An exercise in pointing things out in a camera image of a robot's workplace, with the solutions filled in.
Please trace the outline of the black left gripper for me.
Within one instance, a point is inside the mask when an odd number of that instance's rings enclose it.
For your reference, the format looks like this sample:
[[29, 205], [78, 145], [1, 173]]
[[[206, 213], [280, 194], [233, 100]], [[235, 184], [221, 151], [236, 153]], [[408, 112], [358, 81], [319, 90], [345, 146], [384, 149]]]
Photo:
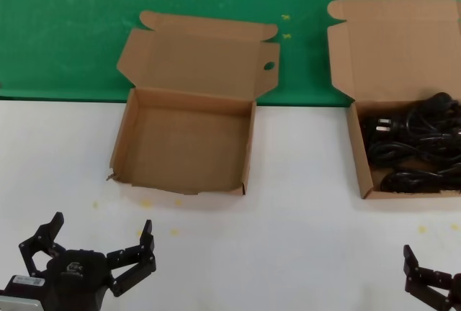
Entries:
[[[63, 224], [63, 213], [56, 212], [49, 223], [39, 226], [32, 237], [19, 244], [29, 276], [45, 279], [40, 293], [44, 310], [100, 310], [109, 288], [120, 297], [156, 271], [151, 220], [146, 220], [138, 245], [106, 256], [95, 251], [66, 250], [56, 243]], [[50, 257], [44, 271], [38, 270], [33, 260], [38, 252]], [[110, 280], [110, 271], [126, 266], [131, 268]]]

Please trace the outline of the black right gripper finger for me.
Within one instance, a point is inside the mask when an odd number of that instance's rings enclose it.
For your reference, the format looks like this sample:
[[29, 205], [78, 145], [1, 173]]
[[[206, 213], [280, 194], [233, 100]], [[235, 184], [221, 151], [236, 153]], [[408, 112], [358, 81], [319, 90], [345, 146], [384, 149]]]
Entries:
[[451, 275], [419, 266], [410, 245], [403, 247], [405, 291], [434, 310], [460, 310], [460, 274]]

